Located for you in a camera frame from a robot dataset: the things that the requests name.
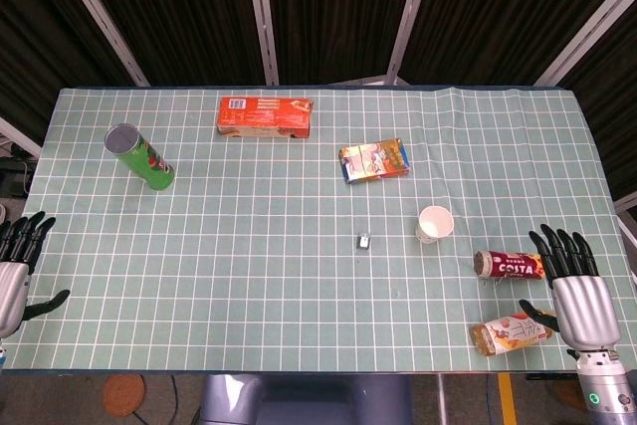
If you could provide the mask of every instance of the yellow floor stripe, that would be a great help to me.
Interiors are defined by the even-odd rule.
[[[500,403],[502,403],[502,419],[504,425],[517,425],[516,404],[514,403],[514,390],[511,387],[511,375],[508,373],[498,374],[498,385],[500,386]]]

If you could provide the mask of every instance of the snack box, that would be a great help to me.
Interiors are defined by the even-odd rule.
[[[398,176],[409,172],[409,160],[400,138],[348,146],[338,154],[347,184]]]
[[[228,136],[307,138],[312,106],[308,99],[223,97],[217,128]]]

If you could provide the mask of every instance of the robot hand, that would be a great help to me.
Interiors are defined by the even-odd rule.
[[[42,243],[56,222],[44,219],[44,211],[0,225],[0,339],[15,332],[22,321],[49,313],[71,293],[59,291],[50,301],[27,306],[31,275],[42,251]]]
[[[538,311],[528,301],[520,305],[527,315],[560,332],[572,347],[584,399],[596,424],[636,424],[637,408],[626,372],[614,350],[621,334],[608,287],[597,272],[590,246],[573,233],[557,234],[545,224],[529,235],[541,255],[552,289],[556,318]]]

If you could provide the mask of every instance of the black fabric wall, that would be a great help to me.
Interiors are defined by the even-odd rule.
[[[637,191],[637,4],[559,85],[577,95],[613,198]]]
[[[405,0],[270,0],[279,79],[315,85],[384,75]]]
[[[604,0],[422,0],[399,76],[532,85]]]
[[[37,143],[60,89],[131,85],[80,0],[0,3],[0,116]]]
[[[154,85],[262,85],[252,0],[102,0]]]

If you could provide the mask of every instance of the white paper cup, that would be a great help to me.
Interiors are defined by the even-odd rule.
[[[454,217],[442,206],[428,206],[420,212],[416,237],[421,243],[431,244],[445,238],[454,230]]]

